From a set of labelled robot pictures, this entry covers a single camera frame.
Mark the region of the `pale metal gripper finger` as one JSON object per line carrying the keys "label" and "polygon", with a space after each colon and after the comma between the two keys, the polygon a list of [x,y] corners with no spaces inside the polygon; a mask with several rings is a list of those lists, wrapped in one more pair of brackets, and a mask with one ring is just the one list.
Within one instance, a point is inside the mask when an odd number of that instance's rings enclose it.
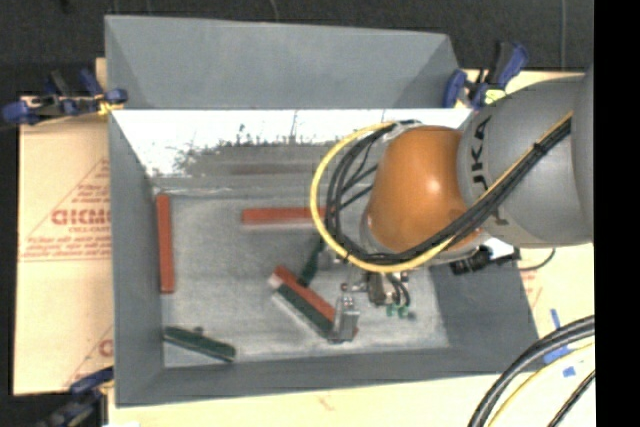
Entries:
{"label": "pale metal gripper finger", "polygon": [[334,317],[327,339],[330,343],[342,343],[347,340],[347,327],[345,308],[348,306],[348,298],[341,294],[335,303]]}
{"label": "pale metal gripper finger", "polygon": [[345,339],[353,340],[358,332],[360,310],[353,297],[345,298]]}

